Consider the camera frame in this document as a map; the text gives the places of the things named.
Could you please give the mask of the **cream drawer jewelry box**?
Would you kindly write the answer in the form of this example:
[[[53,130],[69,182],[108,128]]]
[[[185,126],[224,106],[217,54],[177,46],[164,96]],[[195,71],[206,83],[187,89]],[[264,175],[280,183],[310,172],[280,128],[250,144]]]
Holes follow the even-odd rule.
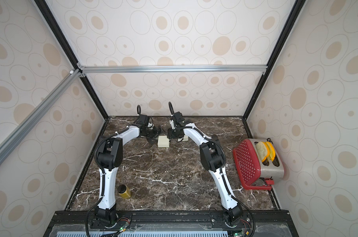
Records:
[[[160,135],[158,137],[157,146],[158,146],[158,148],[169,148],[170,140],[167,138],[167,136]]]

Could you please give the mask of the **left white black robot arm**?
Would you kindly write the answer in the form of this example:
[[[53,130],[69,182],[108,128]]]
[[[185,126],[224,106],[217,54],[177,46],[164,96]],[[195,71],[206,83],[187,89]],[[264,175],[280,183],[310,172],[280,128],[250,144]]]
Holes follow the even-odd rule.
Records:
[[[123,161],[123,146],[135,138],[146,138],[149,143],[157,141],[162,130],[156,127],[150,116],[142,114],[141,106],[137,106],[138,117],[121,132],[114,132],[102,138],[94,151],[94,159],[100,173],[99,201],[93,207],[95,216],[102,221],[115,224],[116,175]]]

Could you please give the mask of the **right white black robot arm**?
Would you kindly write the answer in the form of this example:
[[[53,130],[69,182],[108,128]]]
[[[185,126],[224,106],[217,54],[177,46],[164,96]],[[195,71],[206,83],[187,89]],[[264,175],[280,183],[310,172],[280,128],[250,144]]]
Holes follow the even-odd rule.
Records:
[[[219,192],[224,221],[229,227],[238,225],[244,210],[249,211],[249,209],[232,191],[226,174],[226,155],[218,137],[206,135],[195,123],[184,119],[181,112],[175,112],[171,102],[168,105],[171,113],[168,139],[178,140],[187,136],[199,146],[201,164],[211,174]]]

